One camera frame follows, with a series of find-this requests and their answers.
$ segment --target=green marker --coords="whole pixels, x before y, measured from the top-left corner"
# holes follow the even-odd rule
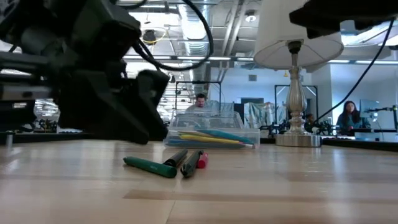
[[[132,156],[123,158],[123,161],[129,166],[134,166],[167,178],[174,178],[177,175],[177,169],[175,167],[159,164],[157,162],[152,162]]]

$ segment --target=white lampshade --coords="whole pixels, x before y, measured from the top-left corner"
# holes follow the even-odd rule
[[[254,61],[271,69],[290,69],[292,55],[287,48],[291,40],[303,40],[298,66],[318,65],[338,57],[344,45],[340,33],[308,39],[304,27],[292,24],[289,13],[302,7],[306,0],[263,0],[257,33]]]

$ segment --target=desk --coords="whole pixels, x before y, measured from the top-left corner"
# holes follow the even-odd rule
[[[207,150],[208,167],[188,180],[123,166],[124,156],[162,162],[175,152],[159,142],[2,147],[1,223],[391,224],[398,219],[398,153],[275,145]]]

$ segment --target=lamp base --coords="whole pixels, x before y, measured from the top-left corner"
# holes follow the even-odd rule
[[[321,147],[321,137],[312,134],[277,134],[277,146],[290,147]]]

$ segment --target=plastic bin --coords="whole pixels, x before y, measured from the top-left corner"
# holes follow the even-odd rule
[[[167,147],[206,149],[254,149],[260,144],[260,130],[244,128],[239,113],[173,111]]]

